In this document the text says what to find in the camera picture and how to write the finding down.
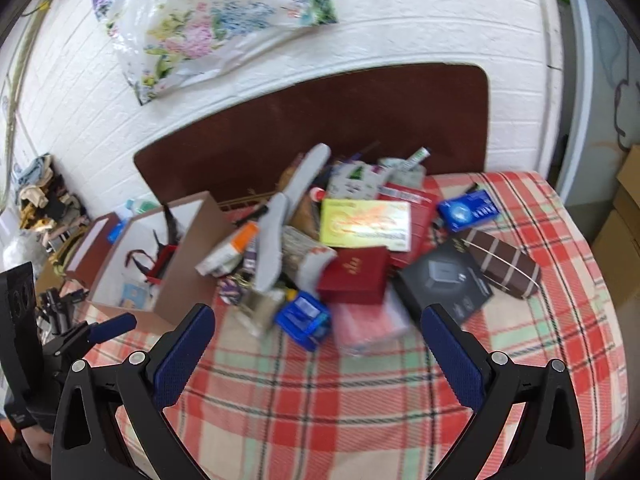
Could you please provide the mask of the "person left hand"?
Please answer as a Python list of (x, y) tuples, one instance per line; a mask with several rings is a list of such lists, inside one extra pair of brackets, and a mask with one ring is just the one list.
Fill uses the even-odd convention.
[(25, 428), (22, 437), (36, 460), (50, 465), (53, 436), (39, 426)]

